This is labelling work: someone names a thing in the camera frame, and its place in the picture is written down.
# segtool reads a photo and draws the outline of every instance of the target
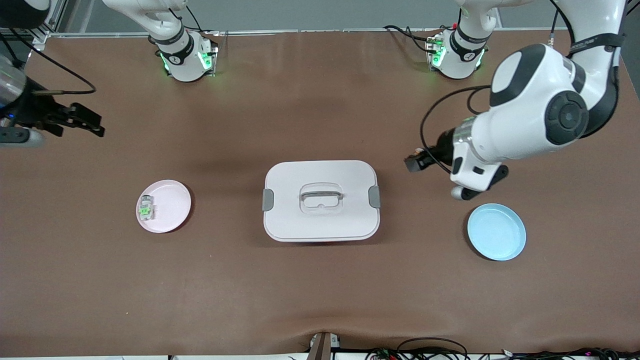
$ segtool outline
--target plastic container lid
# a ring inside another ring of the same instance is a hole
[[[469,216],[467,232],[476,250],[496,261],[515,258],[527,241],[527,233],[518,214],[500,204],[477,207]]]
[[[277,241],[364,240],[380,224],[376,172],[363,161],[279,163],[262,200],[264,229]]]

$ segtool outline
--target green led light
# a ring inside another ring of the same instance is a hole
[[[441,46],[440,50],[438,50],[438,52],[433,56],[433,61],[431,62],[433,66],[439,67],[440,64],[442,63],[442,58],[446,53],[447,53],[447,48],[444,46]]]
[[[202,67],[204,67],[205,70],[209,70],[211,68],[211,56],[202,53],[198,53],[200,55],[200,61],[202,62]]]
[[[167,65],[166,63],[166,59],[164,58],[164,55],[162,55],[162,53],[160,53],[160,59],[162,59],[162,63],[164,64],[164,69],[169,72],[169,65]]]
[[[480,66],[480,61],[482,61],[482,55],[484,55],[484,50],[482,50],[480,52],[480,55],[478,55],[478,62],[476,63],[476,68],[478,68],[478,66]]]

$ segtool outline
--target black strap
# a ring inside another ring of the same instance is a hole
[[[475,58],[477,58],[477,56],[480,55],[482,50],[484,50],[484,46],[476,50],[470,50],[470,49],[467,49],[466,47],[463,47],[458,43],[458,41],[456,40],[456,37],[453,34],[451,34],[451,36],[449,37],[449,43],[451,44],[451,49],[456,54],[458,54],[458,56],[460,56],[460,60],[464,61],[465,63],[474,61]]]
[[[151,37],[152,39],[154,39],[154,42],[158,45],[171,45],[174,42],[177,42],[178,40],[180,40],[180,38],[182,37],[182,34],[184,33],[184,25],[180,24],[180,31],[178,31],[177,34],[175,34],[172,38],[168,38],[166,40],[158,40],[156,38],[152,38],[150,35],[149,37]]]
[[[184,63],[184,59],[187,58],[187,56],[189,56],[191,54],[191,52],[193,52],[193,47],[194,47],[194,41],[193,38],[191,37],[191,35],[189,36],[189,42],[187,43],[187,46],[185,46],[182,50],[178,51],[177,53],[167,53],[165,51],[161,51],[162,55],[164,56],[165,60],[174,64],[174,65],[182,65]]]
[[[623,35],[612,33],[598,34],[594,37],[586,38],[583,41],[571,44],[571,47],[569,48],[569,55],[573,55],[596,46],[621,47],[624,43],[625,37]]]
[[[456,28],[456,32],[460,35],[462,40],[470,42],[471,44],[482,44],[483,42],[489,40],[489,38],[491,37],[491,35],[489,35],[486,38],[472,38],[469,35],[465,34],[459,26]]]

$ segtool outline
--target gray floor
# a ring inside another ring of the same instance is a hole
[[[343,30],[382,28],[388,24],[413,28],[437,28],[456,21],[458,7],[452,0],[190,0],[204,29]],[[504,28],[548,28],[555,8],[546,0],[499,10]],[[188,26],[195,23],[187,11],[179,12]],[[562,20],[558,26],[564,26]],[[131,33],[143,29],[131,19],[109,9],[102,0],[69,0],[60,32]],[[640,10],[625,21],[627,40],[623,59],[632,81],[640,86]],[[17,52],[26,56],[20,43]],[[7,56],[3,46],[0,53]]]
[[[8,42],[18,59],[26,61],[29,56],[29,48],[17,40],[9,40]],[[9,60],[12,59],[11,54],[3,44],[0,44],[0,54]]]

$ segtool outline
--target gray latch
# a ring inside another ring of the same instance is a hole
[[[262,210],[269,211],[271,209],[273,209],[273,190],[263,189],[262,190]]]
[[[380,209],[380,188],[377,186],[369,188],[369,205],[372,208]]]

